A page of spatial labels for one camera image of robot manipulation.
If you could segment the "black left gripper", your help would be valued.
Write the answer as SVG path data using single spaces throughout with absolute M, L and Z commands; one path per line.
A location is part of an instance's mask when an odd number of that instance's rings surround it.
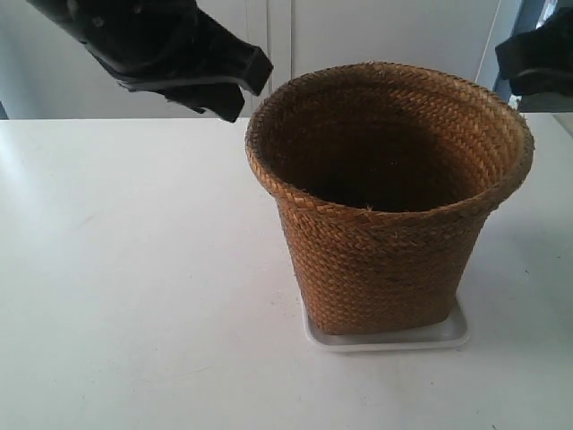
M 273 71 L 265 52 L 195 1 L 30 1 L 130 92 L 158 92 L 198 114 L 234 123 L 239 87 L 260 96 Z

